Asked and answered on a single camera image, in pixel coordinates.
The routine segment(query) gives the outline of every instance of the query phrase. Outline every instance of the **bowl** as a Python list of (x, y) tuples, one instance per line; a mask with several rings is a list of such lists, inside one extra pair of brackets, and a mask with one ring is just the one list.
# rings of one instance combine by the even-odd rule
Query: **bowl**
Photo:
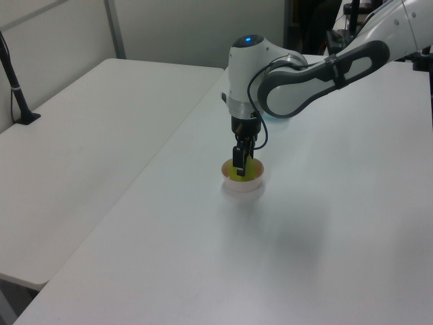
[(229, 176), (229, 168), (230, 166), (233, 166), (233, 159), (229, 159), (228, 161), (224, 162), (223, 166), (221, 167), (221, 173), (223, 173), (225, 185), (236, 192), (251, 192), (257, 189), (262, 182), (265, 168), (258, 159), (253, 159), (252, 163), (256, 169), (256, 177), (252, 181), (234, 181)]

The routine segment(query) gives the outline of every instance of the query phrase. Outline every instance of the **table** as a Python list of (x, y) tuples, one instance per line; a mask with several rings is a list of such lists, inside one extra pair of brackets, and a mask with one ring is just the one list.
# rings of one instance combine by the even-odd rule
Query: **table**
[(106, 60), (0, 135), (0, 278), (41, 290), (222, 69)]
[(16, 325), (431, 324), (428, 75), (390, 63), (267, 118), (247, 194), (222, 185), (227, 88), (226, 71)]

